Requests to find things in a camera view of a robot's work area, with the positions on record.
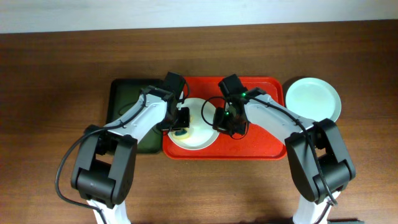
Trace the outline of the green and yellow sponge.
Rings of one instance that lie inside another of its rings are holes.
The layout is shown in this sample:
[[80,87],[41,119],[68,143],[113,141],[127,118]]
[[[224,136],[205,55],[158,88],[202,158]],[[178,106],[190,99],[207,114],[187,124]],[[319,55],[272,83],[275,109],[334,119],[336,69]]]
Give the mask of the green and yellow sponge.
[[172,135],[175,139],[186,139],[190,136],[188,129],[174,131]]

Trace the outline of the white plate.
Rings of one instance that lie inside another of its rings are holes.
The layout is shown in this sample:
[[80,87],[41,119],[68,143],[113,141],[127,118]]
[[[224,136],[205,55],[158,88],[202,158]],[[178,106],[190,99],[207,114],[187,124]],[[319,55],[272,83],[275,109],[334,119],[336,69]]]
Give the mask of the white plate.
[[184,104],[181,104],[182,107],[188,107],[190,110],[190,125],[184,128],[188,129],[190,136],[186,139],[175,139],[172,135],[174,131],[170,132],[168,136],[177,146],[189,151],[197,151],[210,146],[218,138],[219,132],[205,122],[213,119],[216,108],[207,102],[201,111],[204,102],[205,100],[201,98],[188,98]]

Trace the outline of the pale green plate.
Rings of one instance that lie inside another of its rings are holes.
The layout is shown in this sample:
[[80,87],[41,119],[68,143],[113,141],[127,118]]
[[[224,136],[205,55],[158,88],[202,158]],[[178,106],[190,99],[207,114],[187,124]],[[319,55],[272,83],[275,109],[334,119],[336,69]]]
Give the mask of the pale green plate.
[[336,122],[341,114],[341,98],[326,81],[319,78],[301,78],[287,89],[286,107],[304,118]]

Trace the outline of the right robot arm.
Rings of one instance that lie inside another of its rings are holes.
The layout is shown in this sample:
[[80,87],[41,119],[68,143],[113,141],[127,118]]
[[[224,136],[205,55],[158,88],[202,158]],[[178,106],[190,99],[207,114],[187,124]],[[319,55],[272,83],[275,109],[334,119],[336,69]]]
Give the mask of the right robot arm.
[[246,135],[261,127],[287,150],[290,173],[300,193],[292,223],[327,223],[336,198],[356,176],[356,169],[336,123],[303,118],[275,102],[264,90],[222,87],[213,129]]

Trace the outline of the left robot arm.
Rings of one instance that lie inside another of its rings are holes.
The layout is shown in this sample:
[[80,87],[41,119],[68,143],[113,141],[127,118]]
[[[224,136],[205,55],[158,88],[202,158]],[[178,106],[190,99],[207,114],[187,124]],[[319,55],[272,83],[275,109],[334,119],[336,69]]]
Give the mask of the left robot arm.
[[125,199],[134,178],[137,145],[153,128],[171,131],[189,124],[188,108],[178,108],[184,85],[148,86],[118,119],[86,128],[71,148],[79,148],[71,186],[98,223],[129,223]]

